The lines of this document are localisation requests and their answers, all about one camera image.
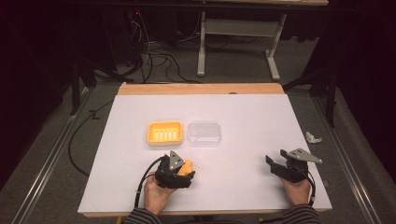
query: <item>clear plastic container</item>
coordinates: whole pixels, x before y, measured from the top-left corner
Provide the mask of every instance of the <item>clear plastic container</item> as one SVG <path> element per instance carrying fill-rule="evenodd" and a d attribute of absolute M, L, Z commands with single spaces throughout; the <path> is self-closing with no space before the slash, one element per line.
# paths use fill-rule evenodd
<path fill-rule="evenodd" d="M 192 147 L 217 147 L 221 141 L 220 126 L 216 122 L 193 122 L 187 130 Z"/>

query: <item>gray carpet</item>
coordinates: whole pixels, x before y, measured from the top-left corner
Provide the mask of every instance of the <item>gray carpet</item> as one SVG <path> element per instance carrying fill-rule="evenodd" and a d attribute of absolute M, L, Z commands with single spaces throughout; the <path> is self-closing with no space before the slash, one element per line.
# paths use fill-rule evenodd
<path fill-rule="evenodd" d="M 180 66 L 180 74 L 186 79 L 199 80 L 204 83 L 220 82 L 272 82 L 269 69 L 263 57 L 263 47 L 270 42 L 261 39 L 252 43 L 233 42 L 221 49 L 208 49 L 206 52 L 205 77 L 196 76 L 198 46 L 194 42 L 179 44 L 176 49 L 159 44 L 152 44 L 152 53 L 158 51 L 172 53 Z M 316 41 L 298 43 L 295 39 L 281 41 L 276 52 L 276 64 L 281 76 L 280 83 L 294 80 L 304 71 L 306 62 L 316 44 Z M 208 43 L 209 47 L 221 46 L 221 41 Z M 152 74 L 148 81 L 170 81 L 165 70 L 169 62 L 156 58 Z M 149 73 L 149 67 L 144 66 L 144 74 Z M 177 76 L 175 63 L 168 70 L 168 76 L 173 80 L 181 80 Z M 140 82 L 140 73 L 132 75 Z M 97 109 L 112 100 L 117 93 L 119 82 L 98 79 L 99 84 L 90 92 L 89 98 L 79 114 L 73 130 L 90 115 L 89 110 Z M 338 143 L 334 143 L 333 134 L 339 137 L 342 146 L 353 164 L 359 180 L 382 223 L 394 223 L 396 219 L 396 188 L 382 167 L 380 161 L 370 149 L 360 132 L 359 125 L 350 115 L 342 94 L 338 91 L 337 104 L 334 109 L 335 129 L 329 129 L 322 118 L 318 102 L 322 99 L 311 98 L 306 90 L 309 87 L 299 87 L 288 92 L 294 112 L 302 128 L 302 132 L 311 132 L 321 136 L 323 141 L 310 144 L 310 150 L 324 163 L 318 165 L 319 173 L 325 181 L 326 190 L 332 202 L 333 210 L 320 214 L 323 223 L 370 223 L 361 209 L 356 192 L 346 175 L 346 169 L 339 156 Z M 52 113 L 32 147 L 18 166 L 12 177 L 0 192 L 0 223 L 11 223 L 18 213 L 23 200 L 34 184 L 35 178 L 56 143 L 67 120 L 70 118 L 70 90 L 64 96 L 64 102 Z M 90 119 L 76 134 L 72 154 L 76 164 L 82 170 L 89 172 L 102 132 L 106 126 L 110 106 L 97 113 L 99 119 Z M 62 154 L 50 175 L 27 223 L 116 223 L 112 218 L 88 218 L 77 213 L 78 206 L 87 183 L 87 177 L 79 173 L 70 163 L 67 156 L 67 142 Z M 258 223 L 259 217 L 277 217 L 273 215 L 219 216 L 218 219 L 232 219 L 244 223 Z M 190 217 L 162 217 L 164 223 L 177 223 Z"/>

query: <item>white paper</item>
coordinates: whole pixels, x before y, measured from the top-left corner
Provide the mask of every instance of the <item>white paper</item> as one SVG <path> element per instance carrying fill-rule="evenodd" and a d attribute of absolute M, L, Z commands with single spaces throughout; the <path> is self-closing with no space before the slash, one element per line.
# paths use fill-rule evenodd
<path fill-rule="evenodd" d="M 184 130 L 197 120 L 215 121 L 221 142 L 218 147 L 190 147 L 186 140 L 179 146 L 151 147 L 148 126 L 164 120 L 179 120 Z M 172 195 L 165 212 L 287 209 L 285 190 L 265 155 L 284 164 L 280 149 L 298 147 L 308 148 L 286 94 L 119 95 L 78 212 L 132 211 L 143 173 L 170 150 L 191 160 L 196 173 L 188 189 Z M 316 165 L 309 162 L 309 169 L 317 183 L 314 206 L 332 208 Z"/>

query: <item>human hand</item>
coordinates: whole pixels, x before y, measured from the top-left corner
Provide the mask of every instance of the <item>human hand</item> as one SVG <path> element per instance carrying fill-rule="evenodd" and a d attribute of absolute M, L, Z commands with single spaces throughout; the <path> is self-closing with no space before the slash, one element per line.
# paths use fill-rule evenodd
<path fill-rule="evenodd" d="M 176 190 L 159 187 L 157 180 L 154 178 L 154 172 L 150 172 L 145 184 L 145 209 L 157 216 L 165 208 L 169 197 Z"/>
<path fill-rule="evenodd" d="M 290 202 L 295 206 L 299 204 L 308 204 L 309 192 L 311 184 L 307 179 L 297 183 L 292 183 L 289 180 L 280 177 L 283 185 L 285 186 L 286 194 Z"/>

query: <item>sleeve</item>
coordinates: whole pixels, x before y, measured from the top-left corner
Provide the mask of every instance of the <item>sleeve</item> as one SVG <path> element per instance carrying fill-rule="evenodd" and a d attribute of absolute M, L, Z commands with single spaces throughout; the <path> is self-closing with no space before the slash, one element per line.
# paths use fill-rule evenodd
<path fill-rule="evenodd" d="M 283 214 L 283 224 L 320 224 L 318 212 L 310 205 L 297 205 Z"/>
<path fill-rule="evenodd" d="M 161 221 L 144 208 L 135 208 L 122 222 L 125 224 L 161 224 Z"/>

